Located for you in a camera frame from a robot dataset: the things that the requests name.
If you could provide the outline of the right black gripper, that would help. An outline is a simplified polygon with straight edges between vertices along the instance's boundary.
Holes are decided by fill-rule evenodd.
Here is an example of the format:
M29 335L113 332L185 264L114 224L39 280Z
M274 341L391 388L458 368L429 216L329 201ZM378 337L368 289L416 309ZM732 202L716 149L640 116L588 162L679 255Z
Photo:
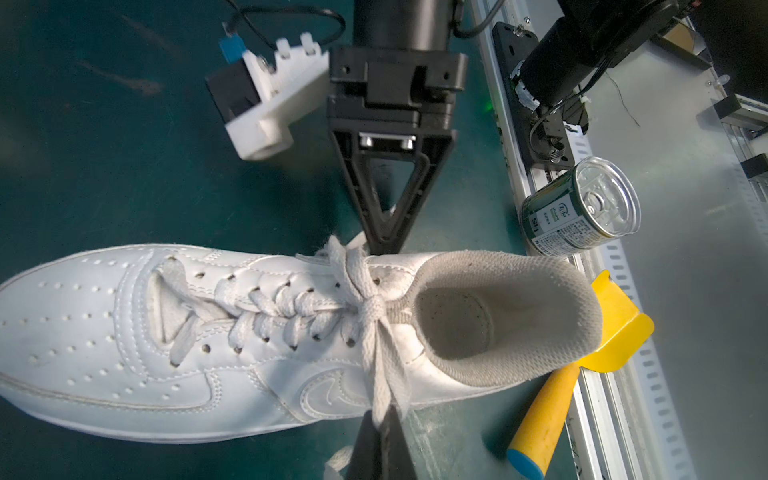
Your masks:
M452 152L457 95L465 89L468 56L336 46L329 52L330 138L350 198L373 254L398 253L434 181ZM383 210L374 174L377 158L361 135L414 136L412 151L378 154L388 167Z

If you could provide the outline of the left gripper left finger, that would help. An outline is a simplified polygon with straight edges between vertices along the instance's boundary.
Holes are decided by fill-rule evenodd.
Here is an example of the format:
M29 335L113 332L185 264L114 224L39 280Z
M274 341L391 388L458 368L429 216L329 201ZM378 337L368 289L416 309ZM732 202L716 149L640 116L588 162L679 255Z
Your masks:
M379 480L382 476L381 434L372 420L372 414L363 416L346 480Z

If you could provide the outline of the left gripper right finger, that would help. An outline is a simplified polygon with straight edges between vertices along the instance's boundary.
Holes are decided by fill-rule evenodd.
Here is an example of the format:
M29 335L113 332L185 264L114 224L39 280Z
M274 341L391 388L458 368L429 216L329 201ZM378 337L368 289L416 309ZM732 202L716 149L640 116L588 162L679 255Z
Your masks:
M380 473L384 480L417 480L398 411L391 405L379 426Z

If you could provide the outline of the white shoelace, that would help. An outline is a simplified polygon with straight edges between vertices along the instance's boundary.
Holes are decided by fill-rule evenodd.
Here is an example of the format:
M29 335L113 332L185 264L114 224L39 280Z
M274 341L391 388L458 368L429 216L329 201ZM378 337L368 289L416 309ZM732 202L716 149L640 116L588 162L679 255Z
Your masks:
M318 259L281 265L217 277L189 276L176 254L159 263L152 310L170 365L186 373L247 369L299 422L361 411L379 430L391 405L401 421L410 385L364 250L331 238ZM352 450L328 468L346 469Z

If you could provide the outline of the white sneaker shoe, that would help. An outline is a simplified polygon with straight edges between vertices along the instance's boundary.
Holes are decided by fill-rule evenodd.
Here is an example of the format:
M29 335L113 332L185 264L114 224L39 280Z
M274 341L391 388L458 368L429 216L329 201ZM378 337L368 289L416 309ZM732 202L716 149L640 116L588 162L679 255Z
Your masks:
M1 394L94 435L207 443L484 396L595 351L568 262L491 251L86 251L1 287Z

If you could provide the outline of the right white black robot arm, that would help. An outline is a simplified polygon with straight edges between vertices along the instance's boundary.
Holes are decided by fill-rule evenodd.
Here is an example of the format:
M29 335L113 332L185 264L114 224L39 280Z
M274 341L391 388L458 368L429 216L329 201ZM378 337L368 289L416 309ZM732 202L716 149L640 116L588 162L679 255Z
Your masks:
M289 148L290 125L325 104L347 188L369 249L397 253L457 133L457 95L468 59L452 38L492 33L505 115L529 169L570 172L565 137L571 111L586 92L646 41L667 34L696 9L693 1L564 1L543 37L487 15L461 25L459 1L358 1L353 40L304 33L292 46L272 43L273 62L248 50L237 28L265 5L236 7L220 47L227 66L208 90L240 158L258 161Z

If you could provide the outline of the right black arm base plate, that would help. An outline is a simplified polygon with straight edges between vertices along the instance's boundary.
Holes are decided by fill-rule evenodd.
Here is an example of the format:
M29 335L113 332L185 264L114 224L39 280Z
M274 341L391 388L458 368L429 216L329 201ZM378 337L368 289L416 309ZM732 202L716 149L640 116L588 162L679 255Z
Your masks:
M498 22L492 39L523 164L548 171L573 168L562 108L592 71L577 52L577 29L560 18L538 38L521 26Z

